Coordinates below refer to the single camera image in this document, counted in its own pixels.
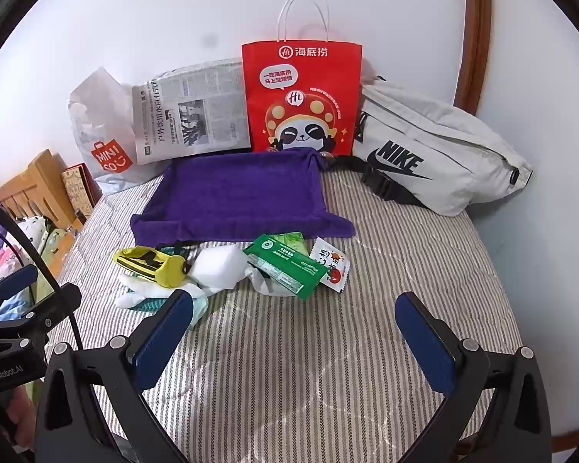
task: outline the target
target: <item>cartoon panda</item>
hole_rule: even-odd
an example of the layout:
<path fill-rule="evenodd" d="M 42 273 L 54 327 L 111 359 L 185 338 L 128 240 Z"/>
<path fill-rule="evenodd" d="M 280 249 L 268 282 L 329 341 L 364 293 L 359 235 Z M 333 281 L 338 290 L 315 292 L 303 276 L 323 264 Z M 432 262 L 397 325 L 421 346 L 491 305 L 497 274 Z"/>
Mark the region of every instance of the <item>cartoon panda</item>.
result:
<path fill-rule="evenodd" d="M 277 151 L 308 147 L 330 154 L 335 148 L 336 111 L 330 100 L 291 91 L 266 112 L 270 146 Z"/>

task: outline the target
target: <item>red and white packet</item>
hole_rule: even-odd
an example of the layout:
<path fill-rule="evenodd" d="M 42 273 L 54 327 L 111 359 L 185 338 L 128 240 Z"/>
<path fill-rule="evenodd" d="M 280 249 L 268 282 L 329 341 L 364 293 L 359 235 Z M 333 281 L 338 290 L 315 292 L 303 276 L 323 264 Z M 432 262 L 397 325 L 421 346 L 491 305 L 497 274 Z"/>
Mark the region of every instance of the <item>red and white packet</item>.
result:
<path fill-rule="evenodd" d="M 347 256 L 334 245 L 330 245 L 327 241 L 317 237 L 309 257 L 328 268 L 328 273 L 322 276 L 320 283 L 341 292 L 345 287 L 349 273 Z"/>

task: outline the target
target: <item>yellow pouch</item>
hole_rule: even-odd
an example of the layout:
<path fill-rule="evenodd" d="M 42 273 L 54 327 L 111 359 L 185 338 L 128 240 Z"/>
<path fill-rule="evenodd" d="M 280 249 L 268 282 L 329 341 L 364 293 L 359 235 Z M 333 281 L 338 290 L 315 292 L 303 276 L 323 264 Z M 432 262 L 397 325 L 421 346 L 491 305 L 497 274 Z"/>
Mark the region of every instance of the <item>yellow pouch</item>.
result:
<path fill-rule="evenodd" d="M 169 255 L 139 245 L 119 250 L 112 259 L 123 268 L 168 289 L 182 284 L 189 269 L 181 255 Z"/>

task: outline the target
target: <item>person's hand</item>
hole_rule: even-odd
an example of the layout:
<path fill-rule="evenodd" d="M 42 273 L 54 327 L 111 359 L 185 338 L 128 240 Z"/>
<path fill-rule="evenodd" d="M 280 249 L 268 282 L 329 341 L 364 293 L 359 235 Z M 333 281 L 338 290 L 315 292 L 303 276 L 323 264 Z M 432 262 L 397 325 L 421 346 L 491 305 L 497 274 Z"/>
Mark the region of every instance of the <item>person's hand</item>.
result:
<path fill-rule="evenodd" d="M 13 390 L 13 397 L 7 409 L 7 415 L 17 425 L 15 442 L 22 448 L 34 451 L 34 430 L 36 428 L 36 412 L 32 400 L 26 393 L 25 386 Z"/>

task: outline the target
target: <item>gray striped sheet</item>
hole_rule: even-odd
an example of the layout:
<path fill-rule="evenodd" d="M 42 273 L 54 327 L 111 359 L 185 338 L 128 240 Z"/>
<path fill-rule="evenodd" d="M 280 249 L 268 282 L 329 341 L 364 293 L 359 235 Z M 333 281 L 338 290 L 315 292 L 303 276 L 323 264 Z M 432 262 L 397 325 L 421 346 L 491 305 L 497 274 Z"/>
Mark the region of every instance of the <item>gray striped sheet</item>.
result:
<path fill-rule="evenodd" d="M 68 255 L 61 281 L 81 289 L 76 318 L 88 348 L 128 335 L 145 316 L 114 307 L 124 289 L 110 257 L 133 245 L 130 216 L 159 179 L 103 198 Z M 349 171 L 325 174 L 323 187 L 329 210 L 356 226 L 351 239 L 328 239 L 352 262 L 344 293 L 319 286 L 303 302 L 259 295 L 243 281 L 211 298 L 159 384 L 144 393 L 192 462 L 397 461 L 442 400 L 394 323 L 394 300 L 404 291 L 485 349 L 513 352 L 520 344 L 465 213 L 448 218 L 382 202 Z M 48 350 L 59 341 L 73 342 L 66 322 Z M 97 393 L 109 427 L 123 434 L 105 391 Z M 487 395 L 467 433 L 479 426 Z"/>

